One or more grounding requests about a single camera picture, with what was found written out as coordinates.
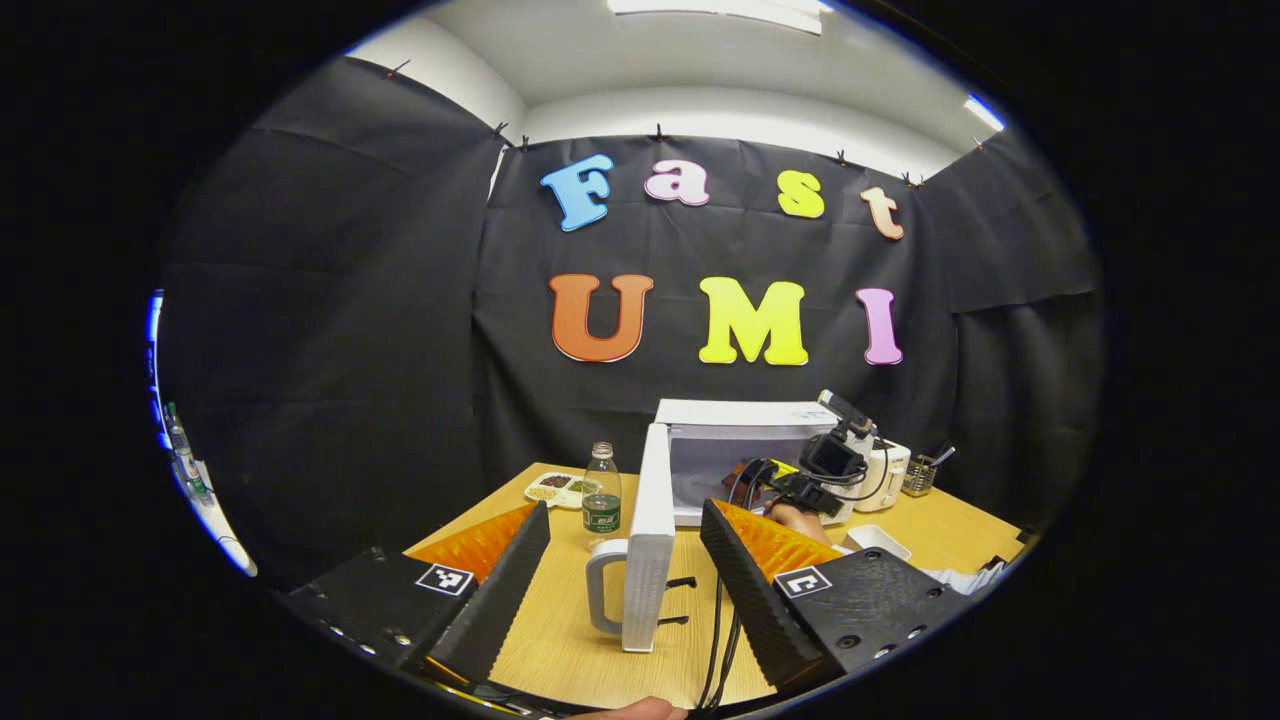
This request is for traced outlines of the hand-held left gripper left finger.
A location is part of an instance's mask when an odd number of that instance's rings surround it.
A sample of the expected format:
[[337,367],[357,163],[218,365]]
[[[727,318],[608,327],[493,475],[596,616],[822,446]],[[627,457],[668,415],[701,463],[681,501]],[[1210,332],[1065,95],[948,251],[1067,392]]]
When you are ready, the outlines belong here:
[[536,501],[422,548],[378,547],[285,593],[300,619],[390,671],[486,682],[550,543]]

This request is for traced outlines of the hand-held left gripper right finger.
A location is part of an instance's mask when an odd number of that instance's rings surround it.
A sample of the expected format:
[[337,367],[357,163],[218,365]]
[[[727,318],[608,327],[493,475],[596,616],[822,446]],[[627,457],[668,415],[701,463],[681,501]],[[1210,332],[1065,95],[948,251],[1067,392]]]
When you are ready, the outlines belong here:
[[718,498],[700,539],[778,691],[860,676],[974,603],[887,550],[842,553]]

